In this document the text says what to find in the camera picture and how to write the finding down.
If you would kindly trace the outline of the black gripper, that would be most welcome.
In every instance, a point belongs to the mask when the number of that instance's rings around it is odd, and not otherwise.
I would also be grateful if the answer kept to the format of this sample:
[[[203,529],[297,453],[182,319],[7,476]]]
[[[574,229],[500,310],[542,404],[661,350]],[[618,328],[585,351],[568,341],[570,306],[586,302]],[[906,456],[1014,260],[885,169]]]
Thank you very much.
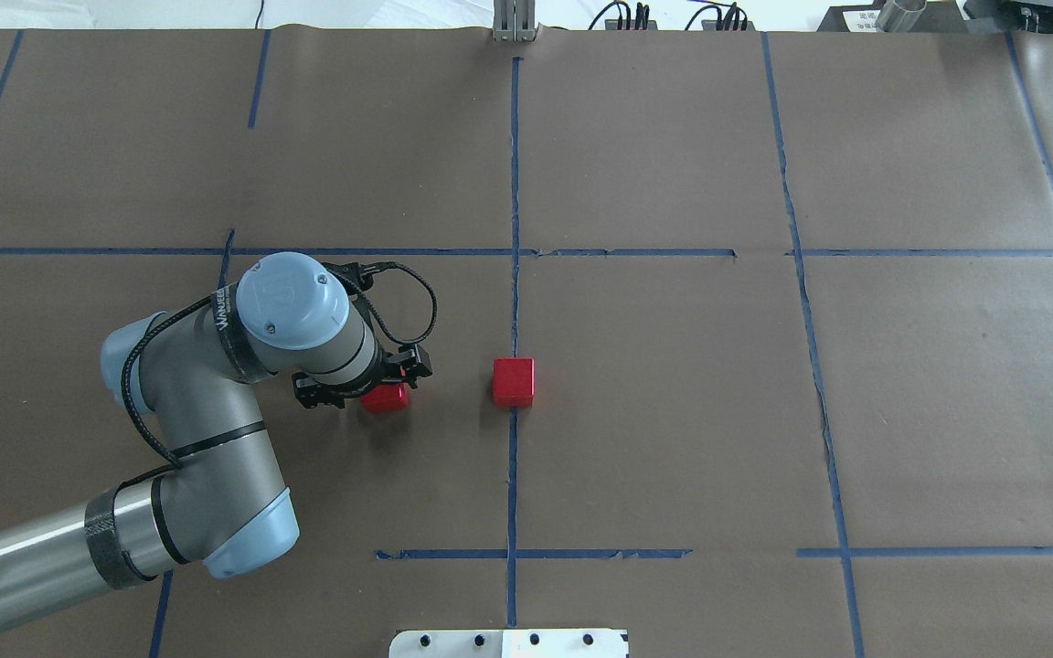
[[[377,385],[408,385],[417,388],[419,380],[431,377],[433,366],[428,350],[421,345],[401,345],[397,353],[385,353],[373,375]]]

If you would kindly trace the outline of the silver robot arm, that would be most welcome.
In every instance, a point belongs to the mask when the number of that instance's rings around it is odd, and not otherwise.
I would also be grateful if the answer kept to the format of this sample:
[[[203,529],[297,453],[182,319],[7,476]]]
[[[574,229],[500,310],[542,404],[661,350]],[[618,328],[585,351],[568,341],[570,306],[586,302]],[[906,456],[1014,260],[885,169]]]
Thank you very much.
[[[185,308],[114,330],[101,378],[162,465],[0,532],[0,632],[192,562],[236,578],[293,549],[300,530],[254,388],[292,372],[302,407],[342,408],[428,377],[422,337],[394,337],[367,299],[385,271],[410,267],[277,251]]]

